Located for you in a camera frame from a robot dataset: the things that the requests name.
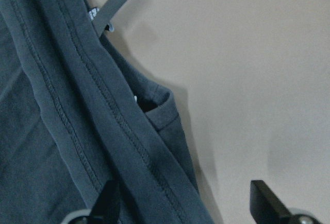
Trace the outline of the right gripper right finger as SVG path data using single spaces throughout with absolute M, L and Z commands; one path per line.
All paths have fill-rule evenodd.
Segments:
M 250 184 L 250 214 L 255 223 L 288 223 L 291 212 L 263 180 Z

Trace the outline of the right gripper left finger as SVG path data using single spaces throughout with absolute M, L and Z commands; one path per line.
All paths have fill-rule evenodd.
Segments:
M 91 212 L 87 223 L 117 223 L 120 215 L 120 190 L 116 180 L 109 180 L 104 185 Z

